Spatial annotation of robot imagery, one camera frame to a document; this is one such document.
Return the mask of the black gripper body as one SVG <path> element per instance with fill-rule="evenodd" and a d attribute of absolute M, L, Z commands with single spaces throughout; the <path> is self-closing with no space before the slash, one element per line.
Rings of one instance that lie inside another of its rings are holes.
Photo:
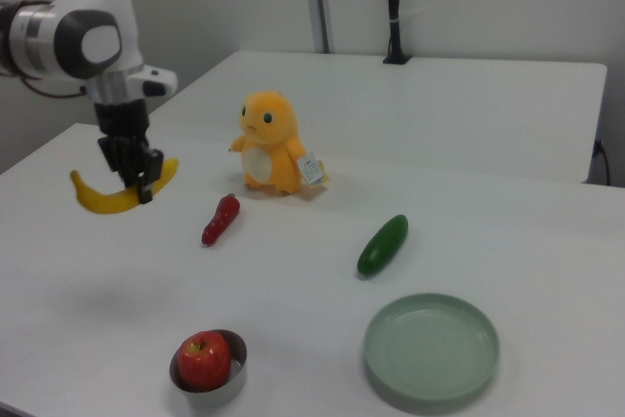
<path fill-rule="evenodd" d="M 146 101 L 134 100 L 124 104 L 95 104 L 101 132 L 101 148 L 108 148 L 114 140 L 148 146 L 146 130 L 149 126 Z"/>

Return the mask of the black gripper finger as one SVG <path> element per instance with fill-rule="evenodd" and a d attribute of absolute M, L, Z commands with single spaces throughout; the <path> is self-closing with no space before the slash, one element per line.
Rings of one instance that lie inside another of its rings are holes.
<path fill-rule="evenodd" d="M 105 136 L 98 143 L 110 170 L 118 174 L 125 187 L 136 184 L 141 173 L 138 142 L 134 138 Z"/>
<path fill-rule="evenodd" d="M 140 154 L 138 164 L 138 197 L 141 204 L 152 200 L 152 187 L 160 179 L 164 161 L 163 153 L 158 149 L 145 148 Z"/>

